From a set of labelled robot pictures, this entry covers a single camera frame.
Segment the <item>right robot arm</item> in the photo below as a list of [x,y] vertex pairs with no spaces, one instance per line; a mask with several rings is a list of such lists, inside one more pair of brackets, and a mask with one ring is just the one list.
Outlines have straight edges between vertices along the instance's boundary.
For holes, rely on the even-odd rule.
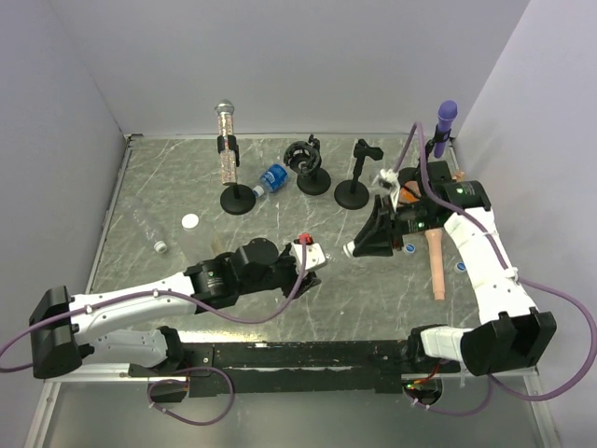
[[474,375],[531,368],[545,352],[557,324],[538,311],[503,253],[489,197],[475,180],[451,178],[446,162],[399,173],[382,170],[376,179],[390,190],[374,198],[364,227],[344,247],[354,258],[390,257],[407,234],[443,230],[455,244],[479,309],[479,326],[458,329],[427,325],[408,337],[407,359],[416,371],[429,371],[440,359],[461,362]]

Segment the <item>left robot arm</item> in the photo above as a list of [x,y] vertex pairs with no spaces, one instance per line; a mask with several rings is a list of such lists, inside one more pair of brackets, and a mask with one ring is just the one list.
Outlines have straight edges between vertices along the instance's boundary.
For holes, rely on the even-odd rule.
[[128,363],[164,375],[181,370],[185,349],[167,326],[140,331],[134,325],[167,316],[214,313],[243,296],[278,289],[287,301],[319,285],[326,265],[322,247],[307,235],[279,251],[256,238],[234,252],[201,261],[156,282],[101,294],[70,295],[49,289],[29,319],[33,375],[51,379],[92,363]]

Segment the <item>blue label water bottle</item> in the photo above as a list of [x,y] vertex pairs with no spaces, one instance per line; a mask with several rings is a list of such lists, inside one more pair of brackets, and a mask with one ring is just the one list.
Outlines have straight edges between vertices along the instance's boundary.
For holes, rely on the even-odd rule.
[[288,180],[288,172],[279,163],[272,164],[260,177],[253,187],[256,198],[278,191]]

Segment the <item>clear white-capped tea bottle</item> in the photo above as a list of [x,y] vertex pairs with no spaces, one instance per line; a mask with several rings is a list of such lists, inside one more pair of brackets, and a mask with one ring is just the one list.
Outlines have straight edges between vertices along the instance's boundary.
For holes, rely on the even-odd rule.
[[186,214],[181,219],[181,250],[191,265],[213,259],[224,252],[214,224],[195,214]]

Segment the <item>white blue Pocari cap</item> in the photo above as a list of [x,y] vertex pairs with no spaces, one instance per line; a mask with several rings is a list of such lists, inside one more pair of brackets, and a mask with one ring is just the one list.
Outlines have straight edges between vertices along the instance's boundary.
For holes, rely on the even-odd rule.
[[354,249],[355,249],[355,243],[354,243],[354,241],[351,241],[351,242],[349,242],[349,243],[347,243],[347,244],[345,244],[343,246],[343,252],[349,258],[353,258],[354,257]]

